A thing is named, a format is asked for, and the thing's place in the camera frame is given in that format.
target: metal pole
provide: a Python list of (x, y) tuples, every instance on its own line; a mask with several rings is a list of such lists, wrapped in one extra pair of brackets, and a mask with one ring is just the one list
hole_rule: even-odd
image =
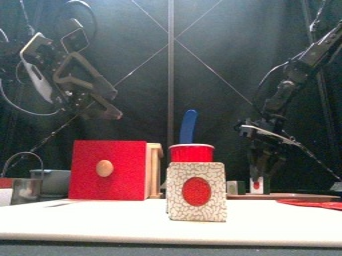
[[(302, 9), (304, 9), (304, 15), (305, 15), (305, 24), (306, 24), (306, 31), (308, 31), (308, 38), (309, 43), (312, 44), (316, 42), (317, 38), (316, 35), (310, 31), (310, 24), (313, 22), (313, 18), (310, 15), (310, 6), (309, 6), (309, 0), (302, 0)], [(333, 120), (333, 113), (329, 103), (329, 97), (328, 97), (328, 89), (326, 89), (326, 82), (325, 82), (325, 76), (324, 72), (321, 71), (317, 74), (317, 84), (318, 84), (318, 90), (320, 90), (320, 96), (321, 96), (321, 103), (322, 103), (322, 109), (324, 109), (324, 115), (325, 115), (325, 122), (326, 122), (326, 129), (328, 129), (328, 140), (329, 140), (329, 146), (330, 151), (334, 159), (334, 169), (337, 172), (341, 173), (341, 167), (342, 167), (342, 161), (340, 156), (340, 148), (337, 144), (337, 131), (334, 127), (334, 120)]]
[(174, 144), (174, 0), (169, 0), (169, 113), (167, 113), (167, 146)]

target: red wooden box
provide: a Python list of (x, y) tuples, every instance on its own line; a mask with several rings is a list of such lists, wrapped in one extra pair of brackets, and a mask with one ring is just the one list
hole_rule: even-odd
[[(75, 141), (69, 197), (145, 200), (150, 195), (149, 152), (146, 141)], [(102, 160), (114, 167), (107, 177), (97, 172)]]

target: white container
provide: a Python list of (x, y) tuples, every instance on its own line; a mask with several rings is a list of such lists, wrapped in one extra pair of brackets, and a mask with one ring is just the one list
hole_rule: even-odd
[[(31, 178), (42, 177), (42, 169), (30, 171)], [(45, 170), (42, 196), (66, 197), (70, 190), (70, 170)]]

